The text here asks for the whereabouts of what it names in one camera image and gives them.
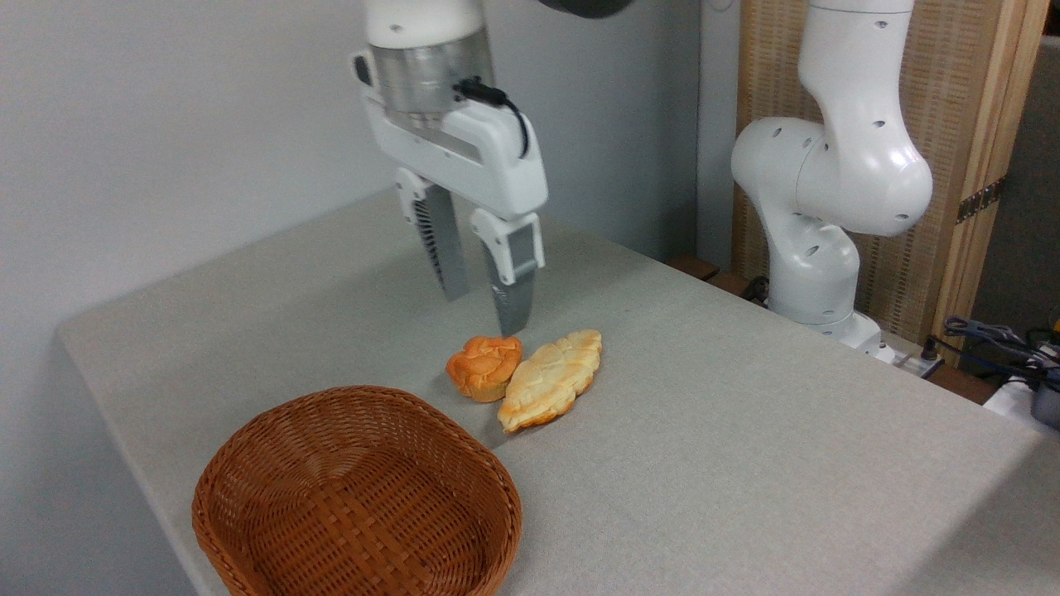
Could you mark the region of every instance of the bread roll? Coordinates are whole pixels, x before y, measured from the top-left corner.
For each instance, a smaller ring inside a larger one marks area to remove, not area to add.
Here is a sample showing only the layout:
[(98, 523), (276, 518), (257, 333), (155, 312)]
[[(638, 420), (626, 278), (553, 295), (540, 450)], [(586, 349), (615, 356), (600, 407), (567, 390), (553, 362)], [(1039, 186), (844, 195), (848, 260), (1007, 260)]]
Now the bread roll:
[(461, 395), (476, 402), (495, 402), (505, 397), (508, 380), (523, 361), (518, 337), (472, 337), (462, 351), (445, 365)]

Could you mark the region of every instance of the basket rim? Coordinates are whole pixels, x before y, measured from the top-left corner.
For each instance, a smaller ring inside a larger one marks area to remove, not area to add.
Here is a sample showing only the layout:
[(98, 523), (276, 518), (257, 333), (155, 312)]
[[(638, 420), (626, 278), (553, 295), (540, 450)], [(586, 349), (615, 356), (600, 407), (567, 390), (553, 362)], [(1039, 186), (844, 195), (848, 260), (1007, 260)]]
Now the basket rim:
[(257, 575), (248, 575), (238, 564), (240, 560), (244, 559), (243, 556), (238, 553), (232, 553), (230, 548), (227, 548), (217, 539), (213, 520), (207, 513), (207, 504), (213, 495), (218, 473), (234, 455), (237, 455), (237, 451), (245, 446), (245, 439), (258, 431), (267, 420), (271, 420), (278, 414), (287, 410), (294, 410), (321, 400), (350, 393), (371, 393), (373, 399), (387, 399), (413, 406), (425, 415), (431, 424), (437, 424), (440, 430), (444, 431), (440, 435), (441, 437), (467, 448), (474, 456), (474, 461), (484, 466), (496, 477), (497, 488), (501, 497), (506, 499), (509, 511), (507, 515), (508, 533), (501, 546), (502, 555), (498, 559), (498, 562), (484, 571), (479, 583), (467, 595), (493, 594), (499, 589), (511, 569), (523, 534), (523, 504), (511, 474), (492, 451), (487, 449), (478, 439), (438, 408), (413, 393), (379, 385), (337, 386), (295, 398), (254, 416), (222, 444), (196, 483), (191, 507), (192, 527), (195, 531), (195, 538), (199, 547), (206, 553), (210, 563), (217, 572), (217, 575), (220, 576), (220, 579), (233, 594), (264, 595), (272, 593), (264, 580), (261, 580)]

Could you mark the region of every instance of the gray tabletop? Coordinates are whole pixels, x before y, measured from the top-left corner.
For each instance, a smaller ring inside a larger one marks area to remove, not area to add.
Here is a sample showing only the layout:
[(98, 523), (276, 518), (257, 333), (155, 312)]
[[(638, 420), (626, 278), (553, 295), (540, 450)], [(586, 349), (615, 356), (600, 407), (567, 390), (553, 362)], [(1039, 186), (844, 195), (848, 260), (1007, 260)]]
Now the gray tabletop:
[(497, 333), (477, 240), (474, 291), (447, 302), (389, 192), (63, 326), (201, 594), (225, 593), (190, 515), (217, 448), (356, 384), (420, 396), (509, 469), (524, 537), (505, 594), (1060, 593), (1060, 443), (615, 244), (544, 231), (519, 337), (530, 352), (593, 328), (604, 353), (569, 414), (511, 437), (443, 370)]

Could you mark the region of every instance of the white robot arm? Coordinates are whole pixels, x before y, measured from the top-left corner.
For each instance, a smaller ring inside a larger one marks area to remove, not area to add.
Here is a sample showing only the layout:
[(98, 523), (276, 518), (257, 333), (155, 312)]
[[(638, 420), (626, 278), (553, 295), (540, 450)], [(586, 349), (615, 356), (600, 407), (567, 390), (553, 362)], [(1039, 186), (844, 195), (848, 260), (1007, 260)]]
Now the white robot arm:
[(501, 333), (523, 329), (544, 266), (535, 211), (548, 187), (533, 126), (491, 87), (479, 0), (366, 0), (370, 49), (354, 74), (372, 132), (396, 159), (406, 220), (449, 299), (467, 292), (449, 191), (476, 205)]
[(923, 216), (928, 163), (902, 120), (898, 85), (914, 0), (811, 0), (799, 78), (824, 125), (765, 118), (732, 152), (732, 174), (765, 228), (773, 311), (889, 360), (853, 310), (858, 249), (847, 230), (897, 235)]

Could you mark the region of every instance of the wicker basket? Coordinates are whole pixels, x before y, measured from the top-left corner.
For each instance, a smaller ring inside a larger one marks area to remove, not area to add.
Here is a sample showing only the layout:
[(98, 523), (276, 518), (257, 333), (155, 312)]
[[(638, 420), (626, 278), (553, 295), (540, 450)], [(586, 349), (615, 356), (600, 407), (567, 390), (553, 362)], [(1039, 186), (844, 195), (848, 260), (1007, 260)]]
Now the wicker basket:
[(236, 432), (195, 488), (232, 594), (493, 594), (522, 506), (500, 461), (398, 389), (339, 387)]

